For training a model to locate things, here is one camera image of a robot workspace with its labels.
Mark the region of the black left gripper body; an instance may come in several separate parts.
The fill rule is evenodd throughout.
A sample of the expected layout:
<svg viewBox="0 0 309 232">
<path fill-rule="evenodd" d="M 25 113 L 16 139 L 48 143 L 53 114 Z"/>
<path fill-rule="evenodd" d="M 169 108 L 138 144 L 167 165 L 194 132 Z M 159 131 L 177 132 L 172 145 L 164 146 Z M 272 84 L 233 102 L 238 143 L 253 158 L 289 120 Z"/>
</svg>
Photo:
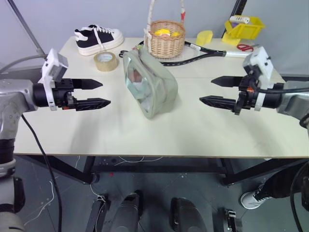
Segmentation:
<svg viewBox="0 0 309 232">
<path fill-rule="evenodd" d="M 75 109 L 75 103 L 77 100 L 72 96 L 73 91 L 74 85 L 72 79 L 62 79 L 60 82 L 55 82 L 55 105 L 63 110 Z"/>
</svg>

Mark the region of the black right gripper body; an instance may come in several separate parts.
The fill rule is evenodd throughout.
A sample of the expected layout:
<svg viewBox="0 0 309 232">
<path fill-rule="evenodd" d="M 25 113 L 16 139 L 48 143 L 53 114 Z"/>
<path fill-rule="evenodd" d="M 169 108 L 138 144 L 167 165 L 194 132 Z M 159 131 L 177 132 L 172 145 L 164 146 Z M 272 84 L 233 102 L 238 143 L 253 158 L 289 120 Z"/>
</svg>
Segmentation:
<svg viewBox="0 0 309 232">
<path fill-rule="evenodd" d="M 237 99 L 233 113 L 239 115 L 242 109 L 250 110 L 255 107 L 257 92 L 251 87 L 255 83 L 255 79 L 249 75 L 240 77 L 236 82 L 239 89 L 239 98 Z"/>
</svg>

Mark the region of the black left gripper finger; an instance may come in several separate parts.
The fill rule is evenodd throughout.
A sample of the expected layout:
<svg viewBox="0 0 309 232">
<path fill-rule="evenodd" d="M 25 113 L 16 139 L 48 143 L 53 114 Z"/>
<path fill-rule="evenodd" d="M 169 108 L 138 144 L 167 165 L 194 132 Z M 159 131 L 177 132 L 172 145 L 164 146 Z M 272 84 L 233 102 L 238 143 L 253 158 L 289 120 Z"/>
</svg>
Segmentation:
<svg viewBox="0 0 309 232">
<path fill-rule="evenodd" d="M 111 103 L 110 100 L 101 98 L 90 98 L 87 100 L 76 101 L 76 111 L 96 110 L 106 107 Z"/>
<path fill-rule="evenodd" d="M 72 84 L 74 89 L 91 90 L 102 87 L 103 84 L 93 79 L 73 79 Z"/>
</svg>

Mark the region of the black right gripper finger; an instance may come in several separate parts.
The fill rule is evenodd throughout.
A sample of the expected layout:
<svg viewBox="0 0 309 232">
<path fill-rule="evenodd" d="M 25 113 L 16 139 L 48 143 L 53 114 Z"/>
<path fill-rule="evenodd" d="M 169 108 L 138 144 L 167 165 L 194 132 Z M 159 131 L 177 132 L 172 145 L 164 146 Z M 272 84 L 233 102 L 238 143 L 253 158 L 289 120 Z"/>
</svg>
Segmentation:
<svg viewBox="0 0 309 232">
<path fill-rule="evenodd" d="M 211 82 L 221 87 L 238 87 L 242 81 L 241 76 L 220 76 Z"/>
<path fill-rule="evenodd" d="M 220 108 L 220 109 L 226 109 L 233 111 L 236 100 L 233 99 L 227 99 L 221 96 L 206 96 L 206 97 L 200 97 L 199 100 L 204 103 L 205 105 L 208 105 L 210 107 Z"/>
</svg>

